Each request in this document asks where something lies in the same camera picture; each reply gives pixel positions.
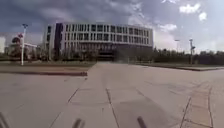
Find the distant building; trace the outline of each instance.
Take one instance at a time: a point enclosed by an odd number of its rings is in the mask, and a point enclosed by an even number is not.
[[[5,37],[0,37],[0,53],[5,52]]]
[[[153,48],[153,30],[132,25],[105,23],[56,23],[48,25],[43,37],[49,58],[58,58],[63,52],[121,51]]]

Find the road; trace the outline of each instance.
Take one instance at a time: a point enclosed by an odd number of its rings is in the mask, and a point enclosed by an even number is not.
[[[0,74],[10,128],[223,128],[224,70],[97,63],[88,77]]]

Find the concrete ground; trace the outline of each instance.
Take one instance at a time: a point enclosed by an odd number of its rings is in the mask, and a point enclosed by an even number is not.
[[[224,70],[98,63],[88,77],[0,74],[10,128],[223,128]]]

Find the paved plaza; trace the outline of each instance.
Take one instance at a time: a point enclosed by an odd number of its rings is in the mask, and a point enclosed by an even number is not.
[[[10,128],[223,128],[224,70],[97,63],[88,77],[0,74]]]

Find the modern building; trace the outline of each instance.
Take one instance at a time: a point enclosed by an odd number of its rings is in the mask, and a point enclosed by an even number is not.
[[[0,53],[5,52],[5,37],[0,37]]]
[[[46,26],[43,43],[49,57],[56,59],[64,52],[69,56],[83,51],[150,50],[153,30],[106,23],[56,23]]]

